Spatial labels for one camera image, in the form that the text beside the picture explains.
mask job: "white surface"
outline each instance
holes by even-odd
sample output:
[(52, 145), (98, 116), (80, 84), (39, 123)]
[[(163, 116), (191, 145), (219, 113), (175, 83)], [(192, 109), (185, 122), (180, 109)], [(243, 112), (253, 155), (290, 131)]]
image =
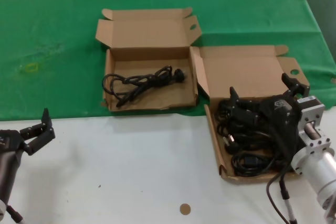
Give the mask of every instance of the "white surface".
[[(0, 129), (37, 122), (1, 122)], [(233, 185), (220, 178), (204, 116), (53, 122), (56, 139), (34, 156), (23, 155), (9, 201), (28, 224), (282, 223), (266, 184)], [(335, 122), (336, 108), (324, 113), (322, 128), (333, 147)], [(298, 223), (324, 223), (304, 179), (287, 187)], [(271, 193), (287, 216), (277, 183)], [(187, 216), (180, 213), (182, 203), (191, 206)], [(14, 224), (9, 215), (1, 223)]]

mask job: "brown circle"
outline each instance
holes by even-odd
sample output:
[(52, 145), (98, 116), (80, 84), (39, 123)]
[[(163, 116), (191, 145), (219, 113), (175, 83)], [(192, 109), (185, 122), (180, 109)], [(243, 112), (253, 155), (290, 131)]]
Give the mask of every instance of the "brown circle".
[(180, 212), (183, 215), (188, 215), (191, 212), (191, 208), (190, 208), (190, 206), (188, 204), (182, 204), (180, 206)]

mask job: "wire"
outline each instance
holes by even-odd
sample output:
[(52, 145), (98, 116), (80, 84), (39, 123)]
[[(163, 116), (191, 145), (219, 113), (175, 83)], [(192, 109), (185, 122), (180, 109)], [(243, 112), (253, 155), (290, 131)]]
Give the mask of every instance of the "wire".
[[(232, 155), (231, 166), (237, 176), (254, 177), (281, 165), (283, 158), (278, 155), (275, 141), (263, 123), (252, 126), (233, 118), (226, 100), (219, 103), (215, 119), (218, 121), (217, 133), (224, 137), (225, 150)], [(254, 153), (258, 150), (271, 154)]]
[(282, 213), (280, 212), (280, 210), (278, 209), (278, 207), (275, 205), (272, 196), (269, 192), (269, 187), (270, 185), (276, 181), (278, 178), (284, 176), (286, 174), (286, 172), (288, 172), (291, 169), (290, 163), (288, 165), (286, 165), (277, 175), (275, 175), (273, 178), (270, 179), (270, 181), (267, 183), (266, 185), (266, 194), (268, 196), (269, 201), (271, 202), (272, 206), (274, 207), (275, 211), (278, 213), (278, 215), (281, 217), (281, 219), (286, 223), (286, 224), (290, 224), (287, 219), (282, 215)]
[(15, 211), (13, 207), (8, 205), (6, 210), (15, 223), (23, 223), (23, 217), (17, 211)]
[[(182, 70), (176, 69), (174, 75), (172, 75), (172, 70), (171, 66), (165, 66), (154, 74), (131, 76), (128, 78), (119, 74), (110, 73), (102, 79), (102, 87), (106, 93), (111, 94), (118, 99), (116, 107), (119, 108), (127, 102), (132, 102), (137, 96), (150, 88), (163, 87), (170, 84), (172, 81), (183, 82), (185, 77)], [(110, 90), (105, 87), (105, 83), (109, 77), (112, 77), (109, 85)], [(113, 86), (115, 81), (121, 81), (122, 84), (132, 84), (136, 87), (129, 92), (115, 92)]]

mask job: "cardboard box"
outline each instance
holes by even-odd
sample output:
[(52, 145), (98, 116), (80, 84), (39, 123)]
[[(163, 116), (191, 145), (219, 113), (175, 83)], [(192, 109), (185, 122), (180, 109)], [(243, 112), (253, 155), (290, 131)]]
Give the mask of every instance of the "cardboard box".
[[(103, 92), (110, 111), (196, 106), (197, 79), (190, 45), (201, 36), (201, 29), (191, 8), (104, 9), (102, 13), (107, 20), (98, 21), (96, 39), (110, 48), (106, 53), (105, 74), (130, 77), (155, 73), (171, 65), (173, 71), (180, 68), (186, 75), (184, 82), (152, 88), (120, 108), (116, 108), (117, 99), (114, 96)], [(121, 82), (116, 82), (114, 87), (118, 92), (134, 88)]]
[[(281, 81), (283, 72), (309, 85), (296, 59), (281, 57), (288, 52), (287, 46), (193, 47), (192, 50), (198, 83), (210, 98), (205, 111), (219, 174), (223, 179), (240, 182), (269, 180), (275, 173), (248, 178), (234, 174), (230, 163), (232, 156), (225, 151), (223, 137), (216, 131), (214, 112), (219, 101), (230, 97), (231, 86), (240, 98), (259, 100), (287, 90)], [(298, 70), (299, 73), (292, 75), (292, 70)]]

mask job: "green tablecloth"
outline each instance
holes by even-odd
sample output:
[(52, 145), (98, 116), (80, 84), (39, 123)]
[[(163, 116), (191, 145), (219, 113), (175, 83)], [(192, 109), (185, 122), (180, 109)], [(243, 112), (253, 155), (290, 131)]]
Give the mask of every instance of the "green tablecloth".
[[(199, 46), (286, 44), (311, 93), (335, 104), (336, 65), (306, 0), (1, 0), (0, 120), (37, 119), (44, 107), (53, 118), (111, 115), (100, 106), (101, 10), (188, 6), (202, 28)], [(205, 102), (174, 112), (204, 114)]]

